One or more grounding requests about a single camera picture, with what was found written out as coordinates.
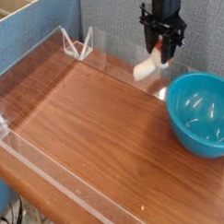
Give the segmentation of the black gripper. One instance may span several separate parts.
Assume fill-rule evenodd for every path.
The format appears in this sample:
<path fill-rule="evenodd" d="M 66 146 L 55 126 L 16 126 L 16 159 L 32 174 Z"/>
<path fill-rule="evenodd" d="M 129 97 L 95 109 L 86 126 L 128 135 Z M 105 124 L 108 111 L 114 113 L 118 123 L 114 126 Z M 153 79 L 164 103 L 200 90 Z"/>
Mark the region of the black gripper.
<path fill-rule="evenodd" d="M 161 62 L 166 64 L 173 56 L 177 46 L 184 46 L 184 31 L 187 24 L 180 18 L 179 11 L 166 17 L 156 19 L 151 4 L 141 4 L 140 23 L 144 25 L 146 50 L 151 53 L 159 37 L 162 37 Z"/>

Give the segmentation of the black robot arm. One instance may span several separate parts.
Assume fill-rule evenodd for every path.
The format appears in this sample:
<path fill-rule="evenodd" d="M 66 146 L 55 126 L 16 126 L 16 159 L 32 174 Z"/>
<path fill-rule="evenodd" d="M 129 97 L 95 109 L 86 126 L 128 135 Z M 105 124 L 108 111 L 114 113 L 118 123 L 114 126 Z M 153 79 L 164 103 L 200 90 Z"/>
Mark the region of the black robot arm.
<path fill-rule="evenodd" d="M 166 64 L 176 51 L 184 45 L 187 24 L 180 17 L 182 0 L 152 0 L 141 4 L 140 23 L 144 26 L 146 50 L 151 53 L 159 39 L 162 39 L 160 60 Z"/>

